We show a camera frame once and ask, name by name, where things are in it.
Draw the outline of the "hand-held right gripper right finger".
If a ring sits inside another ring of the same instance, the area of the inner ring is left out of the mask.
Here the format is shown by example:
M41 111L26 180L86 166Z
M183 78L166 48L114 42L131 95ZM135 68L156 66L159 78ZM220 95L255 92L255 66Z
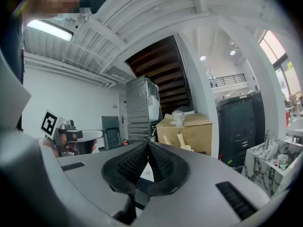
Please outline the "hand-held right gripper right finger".
M175 153L177 148L157 142L147 142L148 163L141 174L143 192L148 196L165 196L176 192L188 179L188 162Z

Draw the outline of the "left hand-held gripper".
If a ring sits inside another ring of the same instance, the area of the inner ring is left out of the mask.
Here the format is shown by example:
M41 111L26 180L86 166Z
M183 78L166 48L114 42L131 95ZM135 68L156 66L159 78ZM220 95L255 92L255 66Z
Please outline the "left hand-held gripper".
M52 146L59 157L90 154L93 151L95 141L104 137L104 132L102 130L82 131L81 133L74 126L73 120L66 120L50 111L46 111L40 130L50 139ZM62 133L75 133L77 135L79 145L77 143L76 152L65 151L63 149L60 141L60 135Z

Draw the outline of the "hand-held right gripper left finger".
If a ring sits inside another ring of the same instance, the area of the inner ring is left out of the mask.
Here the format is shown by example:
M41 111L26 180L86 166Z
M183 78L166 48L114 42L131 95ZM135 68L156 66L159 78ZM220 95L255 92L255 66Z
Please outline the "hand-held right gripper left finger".
M102 167L102 176L112 190L134 193L136 183L148 163L148 143L140 143L128 152L108 160Z

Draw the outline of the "person's left hand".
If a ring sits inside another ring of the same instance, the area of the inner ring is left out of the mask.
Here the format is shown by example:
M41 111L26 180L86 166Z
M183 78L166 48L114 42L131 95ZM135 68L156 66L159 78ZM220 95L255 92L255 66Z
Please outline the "person's left hand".
M60 141L65 151L77 151L77 135L75 133L62 133Z

